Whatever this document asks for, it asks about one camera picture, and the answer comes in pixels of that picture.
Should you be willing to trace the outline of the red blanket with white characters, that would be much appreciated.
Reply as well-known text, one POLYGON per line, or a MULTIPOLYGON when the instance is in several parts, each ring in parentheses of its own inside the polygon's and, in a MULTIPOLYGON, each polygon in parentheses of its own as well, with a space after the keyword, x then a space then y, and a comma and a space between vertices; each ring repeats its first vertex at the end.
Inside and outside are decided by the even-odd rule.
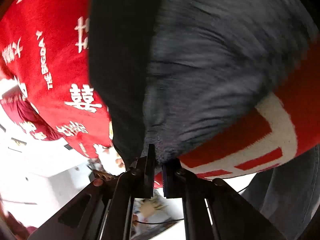
POLYGON ((1 17, 1 73, 81 154, 113 146, 107 105, 89 78, 92 0, 13 0, 1 17))

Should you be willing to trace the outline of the black grey-waistband pants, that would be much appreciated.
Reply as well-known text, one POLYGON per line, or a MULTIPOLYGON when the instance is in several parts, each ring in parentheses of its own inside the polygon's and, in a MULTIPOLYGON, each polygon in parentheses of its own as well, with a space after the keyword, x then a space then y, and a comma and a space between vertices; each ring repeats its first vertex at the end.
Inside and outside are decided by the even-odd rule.
POLYGON ((319 208, 319 0, 92 0, 89 78, 126 166, 156 150, 286 239, 319 208))

